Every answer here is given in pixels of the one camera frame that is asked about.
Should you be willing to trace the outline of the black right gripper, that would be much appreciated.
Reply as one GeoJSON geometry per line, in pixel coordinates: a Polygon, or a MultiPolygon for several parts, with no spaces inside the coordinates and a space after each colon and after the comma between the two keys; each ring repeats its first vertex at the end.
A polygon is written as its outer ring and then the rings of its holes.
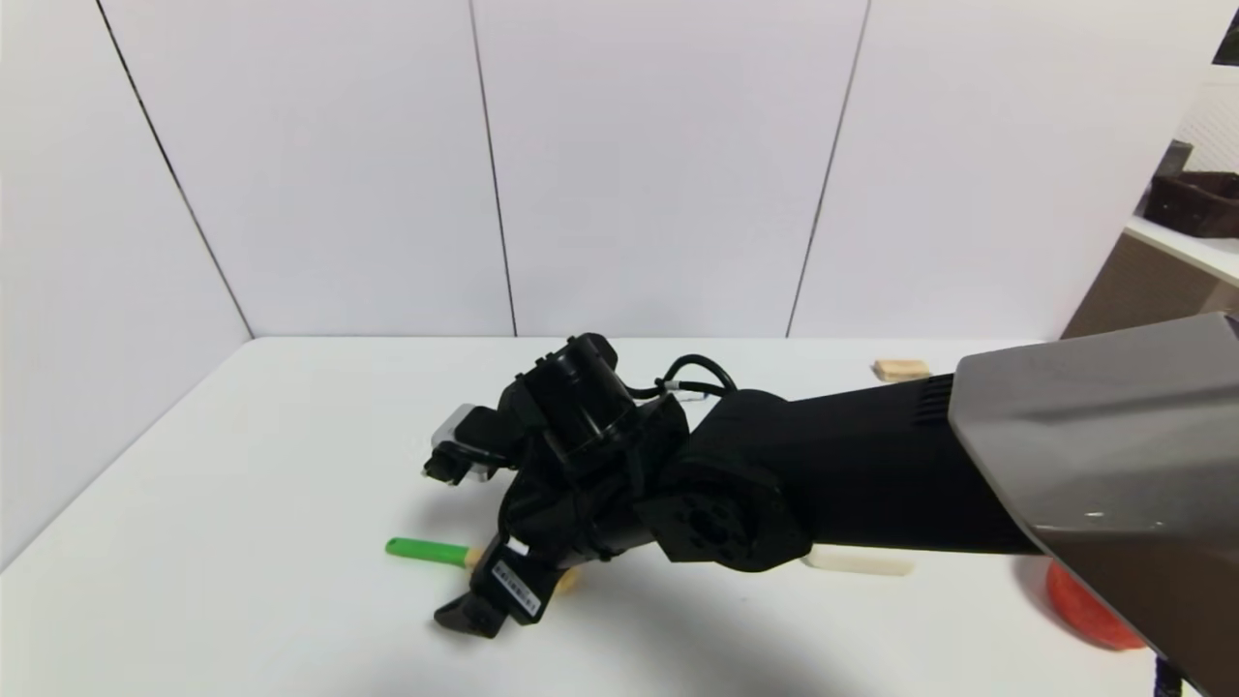
{"type": "Polygon", "coordinates": [[[496,539],[470,578],[470,591],[439,605],[434,621],[449,631],[496,639],[510,617],[541,621],[566,578],[593,561],[610,560],[598,519],[603,490],[508,487],[499,505],[496,539]]]}

